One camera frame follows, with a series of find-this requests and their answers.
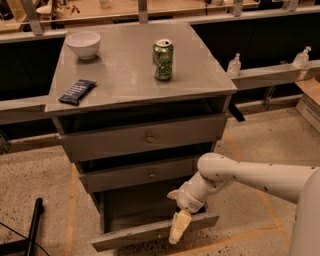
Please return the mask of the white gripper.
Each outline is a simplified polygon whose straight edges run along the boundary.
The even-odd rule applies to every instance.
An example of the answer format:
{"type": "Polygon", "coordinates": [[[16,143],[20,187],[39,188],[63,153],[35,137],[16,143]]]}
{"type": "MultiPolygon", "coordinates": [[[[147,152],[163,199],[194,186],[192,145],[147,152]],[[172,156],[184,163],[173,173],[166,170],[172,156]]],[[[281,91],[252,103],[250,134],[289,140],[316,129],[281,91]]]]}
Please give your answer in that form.
{"type": "Polygon", "coordinates": [[[170,200],[175,200],[177,207],[181,209],[180,212],[176,212],[173,216],[169,234],[170,244],[177,244],[180,241],[183,233],[191,223],[191,214],[197,213],[204,206],[204,201],[197,199],[191,188],[192,184],[190,182],[184,182],[179,189],[172,190],[167,194],[167,197],[170,200]]]}

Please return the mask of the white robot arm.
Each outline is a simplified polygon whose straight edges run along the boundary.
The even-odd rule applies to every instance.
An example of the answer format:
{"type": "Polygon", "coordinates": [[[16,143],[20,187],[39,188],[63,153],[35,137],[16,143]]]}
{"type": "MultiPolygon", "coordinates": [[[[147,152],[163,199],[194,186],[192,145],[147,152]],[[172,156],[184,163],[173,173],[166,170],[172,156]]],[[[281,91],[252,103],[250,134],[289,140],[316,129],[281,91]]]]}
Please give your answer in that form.
{"type": "Polygon", "coordinates": [[[242,162],[217,153],[206,153],[197,172],[168,197],[177,203],[169,242],[177,243],[208,196],[229,181],[264,191],[297,205],[289,256],[320,255],[320,168],[242,162]]]}

